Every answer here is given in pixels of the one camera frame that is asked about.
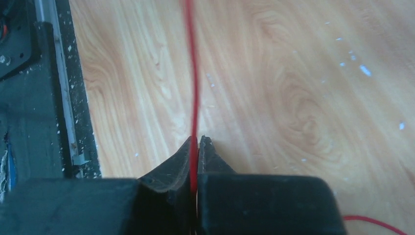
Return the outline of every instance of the paint stain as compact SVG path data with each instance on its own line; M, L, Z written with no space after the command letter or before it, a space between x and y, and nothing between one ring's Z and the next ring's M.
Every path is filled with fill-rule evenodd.
M372 76L372 72L365 65L360 65L360 70L368 77Z

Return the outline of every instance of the wooden tabletop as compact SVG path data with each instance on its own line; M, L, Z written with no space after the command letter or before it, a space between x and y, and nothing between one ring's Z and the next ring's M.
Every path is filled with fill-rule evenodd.
M413 233L415 2L195 2L199 137L238 172L321 177L342 214ZM102 173L142 176L190 134L180 1L70 3Z

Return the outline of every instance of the wood grain surface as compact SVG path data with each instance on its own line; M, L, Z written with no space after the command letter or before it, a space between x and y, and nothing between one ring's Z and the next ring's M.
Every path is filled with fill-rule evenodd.
M190 133L179 0L70 0L105 177ZM238 172L325 179L343 214L415 232L415 2L196 0L199 136ZM351 234L390 234L347 222Z

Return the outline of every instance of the white paint speck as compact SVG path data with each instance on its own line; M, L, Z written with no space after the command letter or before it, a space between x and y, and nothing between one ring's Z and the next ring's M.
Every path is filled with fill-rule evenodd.
M360 70L366 74L366 76L370 77L372 76L372 72L370 70L368 70L368 68L366 68L365 65L360 65Z

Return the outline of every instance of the wooden table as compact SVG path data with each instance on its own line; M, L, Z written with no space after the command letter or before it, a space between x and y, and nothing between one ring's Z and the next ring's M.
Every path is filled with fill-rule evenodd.
M238 172L321 177L343 214L414 232L415 2L195 2L199 136ZM70 3L101 170L139 177L190 133L182 6Z

